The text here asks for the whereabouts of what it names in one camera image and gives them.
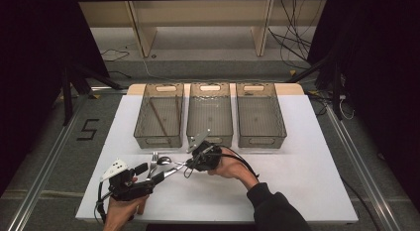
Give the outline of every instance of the gray translucent bin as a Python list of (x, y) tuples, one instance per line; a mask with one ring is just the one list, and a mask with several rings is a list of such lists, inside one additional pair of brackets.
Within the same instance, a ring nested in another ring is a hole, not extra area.
[(186, 135), (188, 142), (210, 129), (206, 140), (232, 146), (233, 123), (229, 83), (191, 83)]
[(140, 148), (182, 147), (183, 84), (147, 84), (134, 137)]
[(287, 136), (273, 83), (237, 83), (240, 148), (279, 149)]

